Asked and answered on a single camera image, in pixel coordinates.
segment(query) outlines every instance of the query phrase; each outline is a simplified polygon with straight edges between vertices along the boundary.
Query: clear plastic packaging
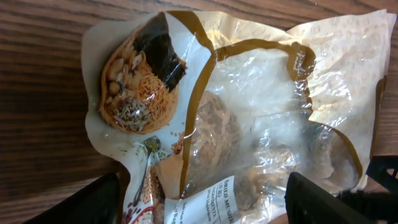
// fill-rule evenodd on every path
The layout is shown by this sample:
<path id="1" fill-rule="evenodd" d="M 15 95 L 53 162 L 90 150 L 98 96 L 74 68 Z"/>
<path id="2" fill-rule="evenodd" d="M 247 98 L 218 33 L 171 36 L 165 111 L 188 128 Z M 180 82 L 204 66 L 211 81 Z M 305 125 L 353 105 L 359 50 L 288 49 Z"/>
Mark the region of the clear plastic packaging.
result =
<path id="1" fill-rule="evenodd" d="M 86 129 L 130 172 L 123 223 L 267 223 L 292 171 L 332 194 L 363 188 L 395 19 L 285 32 L 171 11 L 91 28 Z"/>

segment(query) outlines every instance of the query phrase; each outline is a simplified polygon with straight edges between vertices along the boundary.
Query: black seaweed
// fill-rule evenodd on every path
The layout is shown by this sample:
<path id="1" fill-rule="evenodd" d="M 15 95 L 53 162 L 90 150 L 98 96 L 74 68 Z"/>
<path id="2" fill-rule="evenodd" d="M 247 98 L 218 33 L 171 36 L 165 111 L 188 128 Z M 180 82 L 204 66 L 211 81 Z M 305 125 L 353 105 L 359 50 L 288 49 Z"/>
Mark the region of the black seaweed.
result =
<path id="1" fill-rule="evenodd" d="M 139 32 L 134 48 L 143 50 L 153 73 L 172 91 L 185 75 L 185 65 L 174 52 L 163 12 L 152 18 Z"/>

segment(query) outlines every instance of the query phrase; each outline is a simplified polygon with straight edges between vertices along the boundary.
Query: wood grain surface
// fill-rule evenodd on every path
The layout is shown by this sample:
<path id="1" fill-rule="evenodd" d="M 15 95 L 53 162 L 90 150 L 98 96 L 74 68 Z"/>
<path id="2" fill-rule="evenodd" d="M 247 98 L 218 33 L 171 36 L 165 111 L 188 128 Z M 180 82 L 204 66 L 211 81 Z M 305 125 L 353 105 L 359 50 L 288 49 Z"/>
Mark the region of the wood grain surface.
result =
<path id="1" fill-rule="evenodd" d="M 21 223 L 119 169 L 92 148 L 85 132 L 80 41 L 93 24 L 180 9 L 224 11 L 288 29 L 384 8 L 398 13 L 398 1 L 1 0 L 0 223 Z M 391 45 L 376 154 L 398 154 L 397 25 Z"/>

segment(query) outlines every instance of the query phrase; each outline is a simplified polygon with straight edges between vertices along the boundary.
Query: white label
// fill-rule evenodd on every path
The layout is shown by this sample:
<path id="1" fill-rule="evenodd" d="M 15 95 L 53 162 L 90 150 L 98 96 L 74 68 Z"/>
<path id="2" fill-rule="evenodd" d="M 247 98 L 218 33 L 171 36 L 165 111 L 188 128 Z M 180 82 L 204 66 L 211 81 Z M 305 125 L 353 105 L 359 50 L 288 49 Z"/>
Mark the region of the white label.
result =
<path id="1" fill-rule="evenodd" d="M 183 200 L 166 199 L 164 223 L 240 223 L 234 176 Z"/>

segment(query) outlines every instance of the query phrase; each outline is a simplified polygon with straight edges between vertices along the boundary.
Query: black object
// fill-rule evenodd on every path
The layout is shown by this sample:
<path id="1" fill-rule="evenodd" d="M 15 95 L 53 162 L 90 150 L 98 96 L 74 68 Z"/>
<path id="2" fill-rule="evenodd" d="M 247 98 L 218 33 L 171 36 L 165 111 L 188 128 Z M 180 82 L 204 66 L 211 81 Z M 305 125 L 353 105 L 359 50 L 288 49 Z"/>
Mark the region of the black object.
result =
<path id="1" fill-rule="evenodd" d="M 112 224 L 119 195 L 119 178 L 106 174 L 24 224 Z"/>
<path id="2" fill-rule="evenodd" d="M 286 211 L 290 224 L 398 223 L 398 156 L 375 156 L 367 175 L 379 182 L 388 193 L 367 194 L 345 191 L 334 198 L 299 173 L 290 174 L 286 189 Z"/>

